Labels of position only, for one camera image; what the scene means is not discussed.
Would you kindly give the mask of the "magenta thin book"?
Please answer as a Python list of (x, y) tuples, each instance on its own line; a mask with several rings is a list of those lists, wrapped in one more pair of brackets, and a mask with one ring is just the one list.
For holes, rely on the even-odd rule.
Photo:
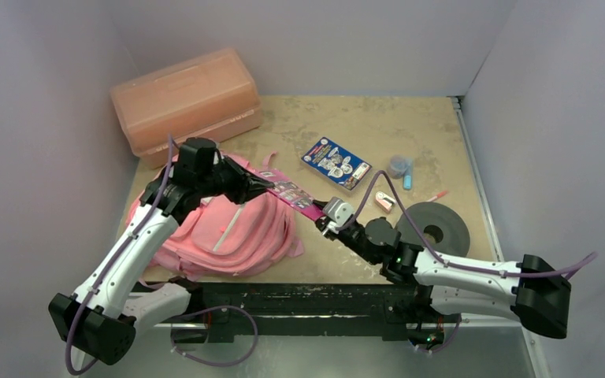
[(257, 172), (257, 175), (273, 184), (268, 189), (271, 195), (304, 217), (316, 221), (324, 216), (322, 210), (314, 204), (314, 198), (279, 170), (261, 170)]

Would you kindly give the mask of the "pink student backpack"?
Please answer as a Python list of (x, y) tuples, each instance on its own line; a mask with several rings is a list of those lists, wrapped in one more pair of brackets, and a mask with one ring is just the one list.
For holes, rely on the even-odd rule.
[(304, 252), (295, 211), (275, 195), (260, 195), (242, 205), (219, 196), (203, 198), (147, 266), (189, 280), (254, 276)]

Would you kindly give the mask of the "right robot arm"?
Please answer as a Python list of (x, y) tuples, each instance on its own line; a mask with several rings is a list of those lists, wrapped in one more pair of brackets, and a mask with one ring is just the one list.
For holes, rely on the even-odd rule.
[(337, 240), (380, 268), (393, 284), (425, 287), (410, 300), (423, 321), (435, 315), (475, 313), (519, 321), (525, 329), (548, 337), (567, 336), (571, 283), (543, 258), (527, 254), (521, 261), (481, 261), (433, 253), (402, 240), (383, 217), (367, 225), (340, 227), (328, 217), (315, 222), (326, 238)]

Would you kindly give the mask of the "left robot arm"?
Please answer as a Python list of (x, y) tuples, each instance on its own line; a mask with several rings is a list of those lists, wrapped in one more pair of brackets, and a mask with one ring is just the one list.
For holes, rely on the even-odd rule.
[(199, 319), (203, 300), (177, 283), (128, 299), (150, 260), (202, 199), (224, 195), (242, 205), (274, 185), (219, 151), (205, 138), (189, 138), (139, 198), (135, 216), (94, 272), (70, 295), (57, 293), (48, 311), (65, 342), (65, 367), (81, 376), (101, 361), (113, 365), (136, 335), (170, 317)]

